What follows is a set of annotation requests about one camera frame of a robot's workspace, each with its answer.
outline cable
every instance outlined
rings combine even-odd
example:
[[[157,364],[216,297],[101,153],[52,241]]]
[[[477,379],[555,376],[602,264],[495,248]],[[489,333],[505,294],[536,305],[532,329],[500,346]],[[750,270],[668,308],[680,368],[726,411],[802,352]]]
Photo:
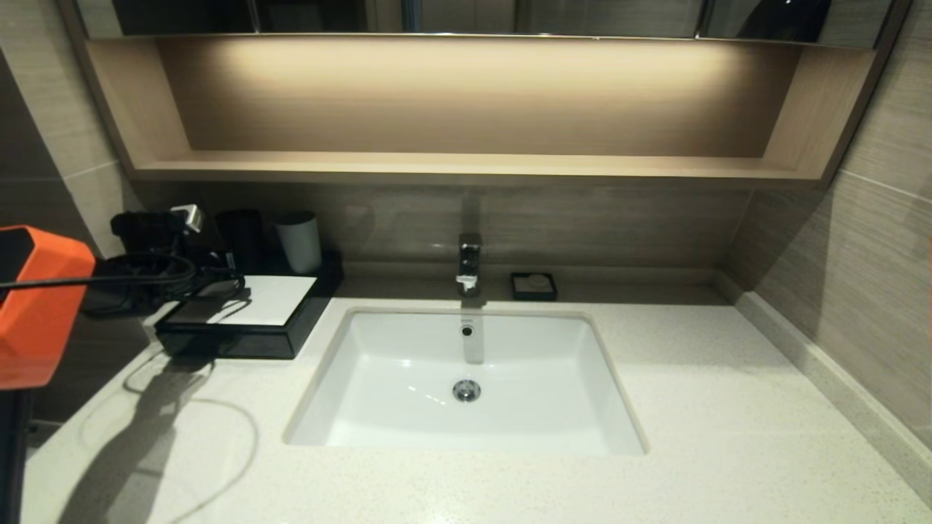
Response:
[[[132,284],[169,284],[182,283],[191,280],[198,273],[198,268],[186,258],[175,255],[164,255],[160,253],[134,253],[128,255],[115,256],[107,259],[107,262],[119,262],[123,259],[132,259],[134,257],[147,257],[162,259],[170,262],[176,262],[185,266],[185,271],[167,275],[126,275],[118,277],[84,277],[74,279],[48,279],[12,283],[0,283],[0,291],[17,290],[17,289],[34,289],[37,287],[64,287],[70,285],[87,285],[91,283],[132,283]]]

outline white quartz countertop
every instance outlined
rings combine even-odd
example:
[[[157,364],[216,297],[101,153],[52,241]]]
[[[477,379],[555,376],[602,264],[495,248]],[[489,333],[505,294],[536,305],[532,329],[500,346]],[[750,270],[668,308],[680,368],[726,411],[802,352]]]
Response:
[[[458,307],[336,298],[295,360],[218,360],[193,378],[159,375],[168,357],[153,345],[29,460],[23,521],[932,522],[855,428],[726,305],[486,306],[588,315],[645,456],[285,444],[347,310]]]

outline sink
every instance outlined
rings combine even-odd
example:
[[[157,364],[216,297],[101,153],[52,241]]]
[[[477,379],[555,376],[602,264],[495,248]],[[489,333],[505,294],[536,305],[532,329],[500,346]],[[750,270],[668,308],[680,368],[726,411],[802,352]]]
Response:
[[[467,354],[481,364],[467,363]],[[621,384],[584,318],[448,312],[349,313],[286,441],[645,452]]]

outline chrome faucet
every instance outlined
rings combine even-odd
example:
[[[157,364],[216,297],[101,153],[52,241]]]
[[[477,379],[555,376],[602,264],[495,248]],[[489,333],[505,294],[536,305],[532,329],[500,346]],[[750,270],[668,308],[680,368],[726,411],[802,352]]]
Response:
[[[479,253],[481,250],[482,237],[477,233],[459,235],[457,291],[464,298],[479,295]]]

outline orange object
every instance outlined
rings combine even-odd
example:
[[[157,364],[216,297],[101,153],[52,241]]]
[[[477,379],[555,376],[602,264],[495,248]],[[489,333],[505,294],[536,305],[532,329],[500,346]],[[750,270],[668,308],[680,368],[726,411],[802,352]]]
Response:
[[[0,283],[84,278],[94,265],[93,253],[79,241],[26,226],[0,228]],[[86,289],[0,290],[0,390],[48,383]]]

